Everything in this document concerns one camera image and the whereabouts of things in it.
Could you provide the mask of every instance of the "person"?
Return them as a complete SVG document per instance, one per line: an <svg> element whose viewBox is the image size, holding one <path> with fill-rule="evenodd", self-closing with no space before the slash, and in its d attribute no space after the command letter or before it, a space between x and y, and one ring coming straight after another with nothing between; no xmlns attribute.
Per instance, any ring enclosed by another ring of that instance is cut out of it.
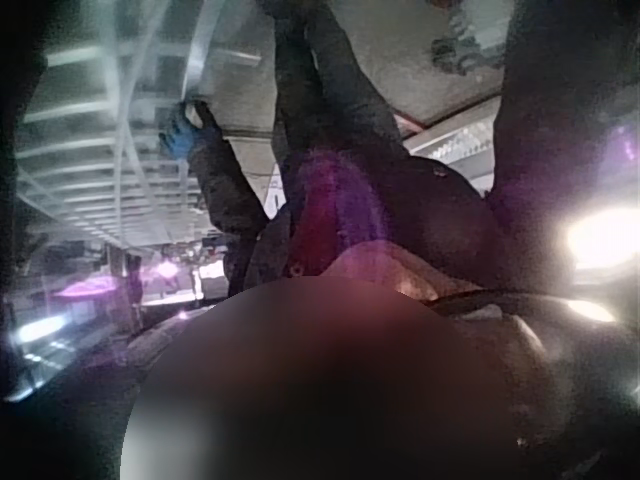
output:
<svg viewBox="0 0 640 480"><path fill-rule="evenodd" d="M162 141L187 158L212 224L232 238L230 296L279 278L341 276L418 300L477 289L562 294L561 235L596 181L603 102L628 39L612 2L519 1L486 199L403 147L392 111L322 1L260 0L276 39L273 150L287 205L272 221L205 103Z"/></svg>

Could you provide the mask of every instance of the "blurred object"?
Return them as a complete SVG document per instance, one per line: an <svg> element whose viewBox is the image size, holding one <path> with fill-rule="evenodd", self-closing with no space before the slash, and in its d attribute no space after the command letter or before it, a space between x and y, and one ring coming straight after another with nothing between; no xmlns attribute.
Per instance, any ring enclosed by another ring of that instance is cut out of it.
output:
<svg viewBox="0 0 640 480"><path fill-rule="evenodd" d="M592 215L569 231L578 269L611 268L640 252L640 209L620 208Z"/></svg>
<svg viewBox="0 0 640 480"><path fill-rule="evenodd" d="M518 447L530 478L589 471L638 425L638 330L584 300L478 291L428 304L485 362L506 372Z"/></svg>
<svg viewBox="0 0 640 480"><path fill-rule="evenodd" d="M501 68L513 10L513 0L463 0L452 7L452 36L433 41L433 64L458 75L482 66Z"/></svg>

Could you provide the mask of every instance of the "dark jacket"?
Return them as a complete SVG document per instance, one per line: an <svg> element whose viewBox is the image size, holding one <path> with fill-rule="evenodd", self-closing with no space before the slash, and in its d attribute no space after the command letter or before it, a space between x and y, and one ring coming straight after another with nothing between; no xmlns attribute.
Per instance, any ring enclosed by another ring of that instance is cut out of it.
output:
<svg viewBox="0 0 640 480"><path fill-rule="evenodd" d="M377 139L335 152L380 199L387 239L483 287L561 293L572 270L562 227L595 184L606 135L601 107L628 38L611 4L588 3L519 2L487 199L445 165ZM291 210L269 222L227 142L193 152L190 165L212 224L233 238L230 294L286 275Z"/></svg>

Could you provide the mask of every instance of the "bright light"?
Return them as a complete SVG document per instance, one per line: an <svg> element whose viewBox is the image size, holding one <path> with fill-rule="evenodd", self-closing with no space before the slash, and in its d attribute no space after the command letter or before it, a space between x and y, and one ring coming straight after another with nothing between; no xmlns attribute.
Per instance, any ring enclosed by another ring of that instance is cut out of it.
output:
<svg viewBox="0 0 640 480"><path fill-rule="evenodd" d="M584 300L572 300L569 302L569 307L574 312L579 313L591 320L598 322L615 322L616 319L611 313L609 313L604 307L595 303L586 302Z"/></svg>
<svg viewBox="0 0 640 480"><path fill-rule="evenodd" d="M192 290L189 290L185 293L176 293L174 295L169 295L165 298L160 298L157 300L148 300L142 304L143 307L153 307L157 305L171 305L174 303L186 303L193 302L194 300L198 300L196 296L193 294Z"/></svg>
<svg viewBox="0 0 640 480"><path fill-rule="evenodd" d="M200 278L221 278L224 277L224 264L222 260L200 267Z"/></svg>
<svg viewBox="0 0 640 480"><path fill-rule="evenodd" d="M569 247L579 269L615 267L640 252L640 209L608 210L574 225Z"/></svg>
<svg viewBox="0 0 640 480"><path fill-rule="evenodd" d="M158 273L164 278L173 278L178 274L178 267L171 262L162 262L158 265Z"/></svg>
<svg viewBox="0 0 640 480"><path fill-rule="evenodd" d="M61 292L56 293L56 295L67 298L88 297L113 292L117 288L118 284L114 277L111 275L101 275L89 277L82 282L74 283Z"/></svg>
<svg viewBox="0 0 640 480"><path fill-rule="evenodd" d="M64 317L60 315L57 317L43 318L37 322L20 327L17 332L18 341L20 343L33 342L57 332L65 326L65 323Z"/></svg>

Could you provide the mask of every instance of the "metal frame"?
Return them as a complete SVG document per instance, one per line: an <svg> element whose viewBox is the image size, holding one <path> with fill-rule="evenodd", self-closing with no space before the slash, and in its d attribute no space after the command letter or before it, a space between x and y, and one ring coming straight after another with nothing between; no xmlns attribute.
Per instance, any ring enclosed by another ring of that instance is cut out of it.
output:
<svg viewBox="0 0 640 480"><path fill-rule="evenodd" d="M199 13L194 12L198 17L189 43L158 38L171 0L156 0L152 4L141 1L148 15L137 38L118 38L116 26L120 18L116 8L120 8L121 2L97 0L92 14L97 20L98 41L63 47L46 55L49 68L86 64L82 68L93 70L98 61L105 93L30 109L24 118L24 123L35 132L57 131L45 125L49 121L96 114L111 117L114 127L108 128L106 124L107 129L96 134L84 133L62 141L45 134L40 145L22 144L15 154L20 165L18 194L23 201L52 219L82 231L83 235L90 232L123 248L132 242L158 244L182 239L179 237L198 228L200 221L196 211L191 210L199 188L196 180L188 176L188 170L158 153L140 154L142 150L138 150L145 147L153 152L159 146L158 126L152 121L155 110L170 108L179 100L177 95L138 91L141 79L154 81L153 77L144 77L148 70L155 69L154 66L148 68L149 63L155 65L163 58L185 59L184 96L197 88L210 53L250 67L262 60L256 52L212 45L225 0L202 1ZM139 123L129 123L132 108L143 112L142 128ZM225 135L236 142L269 142L271 139L271 132L266 131L235 129ZM105 147L113 151L113 157L105 158L103 153L98 153L91 158L92 151ZM174 177L173 172L179 173L179 178ZM112 175L112 179L105 179L105 175ZM134 225L128 224L131 218L135 219ZM114 223L102 223L104 220Z"/></svg>

